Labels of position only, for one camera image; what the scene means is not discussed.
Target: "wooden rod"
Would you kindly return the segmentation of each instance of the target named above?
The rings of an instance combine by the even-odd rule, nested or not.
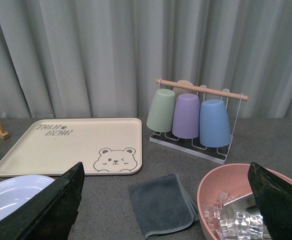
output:
[[[5,133],[5,130],[4,130],[4,128],[2,127],[2,124],[1,124],[1,122],[0,122],[0,132],[1,132],[2,134],[4,134],[4,133]]]
[[[158,84],[159,82],[162,85],[167,85],[167,86],[171,86],[171,87],[176,87],[176,88],[181,88],[181,89],[188,89],[188,90],[192,90],[192,91],[196,91],[196,92],[212,94],[212,95],[217,95],[217,96],[221,96],[221,97],[227,97],[227,98],[231,98],[231,99],[238,99],[238,100],[241,99],[243,101],[247,101],[248,100],[248,96],[237,94],[237,93],[220,91],[220,90],[215,90],[215,89],[205,88],[205,87],[200,87],[200,86],[193,86],[193,85],[183,84],[183,83],[175,82],[175,81],[167,81],[167,80],[156,79],[156,83]]]

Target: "blue cup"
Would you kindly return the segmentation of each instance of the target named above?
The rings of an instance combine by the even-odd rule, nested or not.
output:
[[[200,143],[211,148],[224,147],[231,142],[230,124],[224,101],[204,101],[200,108]]]

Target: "bear face print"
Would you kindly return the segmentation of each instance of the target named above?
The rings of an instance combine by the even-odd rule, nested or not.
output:
[[[103,148],[99,151],[100,157],[94,163],[98,172],[131,172],[138,165],[134,154],[136,150],[128,147],[124,150]]]

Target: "table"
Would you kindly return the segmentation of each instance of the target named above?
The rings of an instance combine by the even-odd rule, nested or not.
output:
[[[0,119],[10,138],[0,139],[0,160],[39,119]],[[152,133],[142,120],[143,163],[134,175],[87,176],[79,214],[69,240],[144,239],[129,199],[128,187],[177,173],[193,201],[201,179],[220,164],[149,141]],[[226,164],[257,162],[292,179],[292,118],[240,118]],[[199,222],[156,240],[204,240]]]

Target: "towel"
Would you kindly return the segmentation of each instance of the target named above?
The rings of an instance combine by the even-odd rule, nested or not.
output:
[[[132,185],[129,195],[146,239],[183,230],[199,219],[194,202],[175,173]]]

